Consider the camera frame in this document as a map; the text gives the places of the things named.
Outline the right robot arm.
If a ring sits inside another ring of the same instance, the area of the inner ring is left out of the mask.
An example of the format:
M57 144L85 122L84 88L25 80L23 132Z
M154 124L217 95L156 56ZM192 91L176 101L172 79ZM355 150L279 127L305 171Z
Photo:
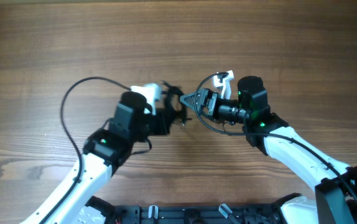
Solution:
M238 133L264 155L280 161L315 193L315 199L291 194L275 206L282 223L357 223L357 166L340 162L300 137L294 128L271 112L260 77L237 84L238 99L230 98L231 75L210 75L218 91L199 85L180 102L205 123L242 124Z

